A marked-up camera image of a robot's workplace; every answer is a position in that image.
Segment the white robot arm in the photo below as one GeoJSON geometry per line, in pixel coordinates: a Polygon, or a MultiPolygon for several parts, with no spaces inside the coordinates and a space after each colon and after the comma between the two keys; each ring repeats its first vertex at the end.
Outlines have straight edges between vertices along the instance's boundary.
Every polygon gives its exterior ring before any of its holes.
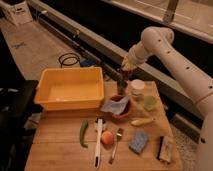
{"type": "Polygon", "coordinates": [[[121,68],[131,71],[155,55],[180,84],[204,117],[194,171],[213,171],[213,78],[172,47],[168,27],[147,27],[140,41],[123,58],[121,68]]]}

